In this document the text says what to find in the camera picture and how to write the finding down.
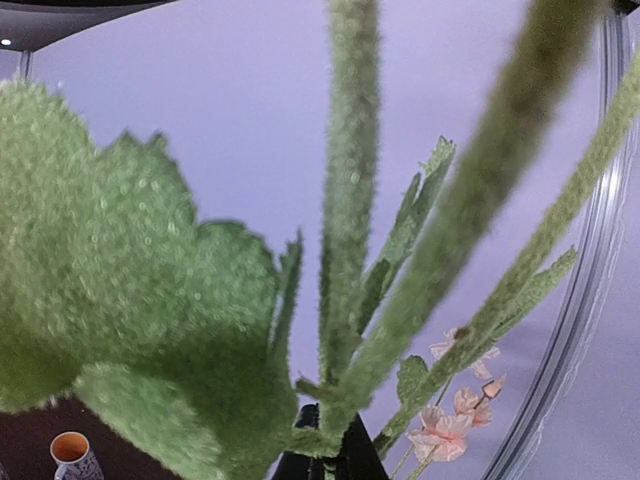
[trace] pink flower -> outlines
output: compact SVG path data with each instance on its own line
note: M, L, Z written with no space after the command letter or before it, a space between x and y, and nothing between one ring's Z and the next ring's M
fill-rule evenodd
M452 462L467 450L464 437L471 430L473 415L446 415L442 408L429 405L420 420L422 429L407 435L420 463Z
M490 400L493 400L498 396L498 394L504 388L504 384L507 381L507 374L505 373L498 380L494 380L493 382L487 383L484 387L482 387L482 392L484 396Z
M458 415L471 415L473 418L472 426L486 427L491 423L491 407L489 400L480 399L471 392L470 388L463 388L456 392L453 399L453 408Z
M449 349L456 342L454 335L457 331L457 328L447 330L446 332L444 332L444 336L446 338L444 342L434 343L429 347L431 349L431 355L433 355L433 358L435 358L436 360L440 360L444 356L444 354L449 351ZM498 355L500 355L500 350L498 349L498 347L491 347L488 352L486 352L480 359L475 361L469 368L473 370L473 373L476 377L481 378L482 380L489 380L493 377L493 375L491 375L491 372L484 364L484 361L494 359Z

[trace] dark table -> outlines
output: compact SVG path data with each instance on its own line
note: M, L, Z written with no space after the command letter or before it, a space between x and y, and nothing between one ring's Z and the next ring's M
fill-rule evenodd
M103 424L80 401L60 400L56 408L20 415L0 414L0 462L11 480L52 480L49 444L68 431L91 442L106 480L180 480Z

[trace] plant stem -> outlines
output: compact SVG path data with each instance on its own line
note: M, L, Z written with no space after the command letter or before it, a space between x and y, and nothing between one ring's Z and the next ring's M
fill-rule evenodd
M415 448L415 446L413 445L413 443L409 446L409 448L407 449L407 451L405 452L405 454L402 456L402 458L400 459L400 463L398 463L398 465L396 466L396 468L393 469L393 473L391 474L391 480L393 480L394 478L396 478L396 475L398 474L398 472L400 471L400 469L402 468L402 466L405 464L405 462L409 459L409 456L411 455L411 453L413 452L413 449Z
M427 460L422 462L422 464L420 464L420 466L416 468L411 475L409 475L409 478L407 480L417 480L418 477L422 475L422 472L424 472L426 468L431 465L431 459L433 458L433 453L436 451L436 448L438 447L434 447L433 450L431 450L431 453L429 454L429 457L427 457Z
M533 3L513 59L501 74L456 177L443 192L438 214L382 318L341 380L344 401L325 417L327 433L343 432L354 413L369 405L373 392L466 266L536 157L555 106L581 63L593 24L607 4L585 0L576 8L571 0ZM448 372L445 381L453 373Z
M442 388L442 391L440 392L440 396L438 397L438 400L436 400L436 403L434 404L434 406L437 407L438 405L440 405L440 403L442 402L442 399L444 398L444 394L447 393L447 390L449 389L449 386L451 386L452 381L453 381L453 377L450 377L449 381Z
M348 316L367 256L380 103L377 0L330 0L329 10L333 78L320 275L323 384L336 383L353 351Z
M522 290L531 272L539 268L555 244L565 235L569 225L589 198L598 179L604 174L611 159L640 114L640 51L631 63L609 112L602 121L582 161L565 185L556 202L547 210L542 223L521 251L513 266L504 275L483 308L468 326L470 334L456 342L445 355L436 362L424 380L416 388L412 402L402 404L400 410L384 428L387 437L404 431L420 406L438 391L455 372L466 368L482 355L478 345L485 346L486 340L495 333L504 317L494 315L500 305L511 304Z

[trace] small cup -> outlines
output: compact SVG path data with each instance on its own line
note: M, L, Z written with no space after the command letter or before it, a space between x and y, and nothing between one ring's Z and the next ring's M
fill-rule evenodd
M0 480L11 480L11 478L9 477L9 474L4 469L1 463L0 463Z
M58 465L55 480L104 480L89 440L81 433L61 433L49 451Z

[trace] lavender background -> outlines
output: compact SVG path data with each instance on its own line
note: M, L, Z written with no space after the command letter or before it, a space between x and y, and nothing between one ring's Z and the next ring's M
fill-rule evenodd
M401 196L440 134L460 150L473 133L498 68L522 24L525 2L404 0L383 12L382 158L371 241L377 254ZM318 258L328 114L329 43L323 2L182 0L61 41L35 56L34 78L60 89L96 142L124 128L168 133L195 192L201 218L242 219L282 251L306 237L304 278L293 329L294 378L315 379ZM452 294L410 352L465 323L527 241L559 193L597 125L597 45L563 103L540 161L482 242ZM0 78L18 57L0 52ZM559 405L523 479L637 478L640 171L631 180L626 237L602 321L568 398ZM557 254L577 244L580 221ZM489 368L508 374L494 421L472 432L467 453L434 465L434 478L478 479L500 446L538 368L566 283L500 344ZM461 374L454 387L479 389ZM444 406L451 409L451 390ZM395 374L363 418L377 434L396 411ZM393 470L408 441L387 458ZM415 463L402 470L406 477Z

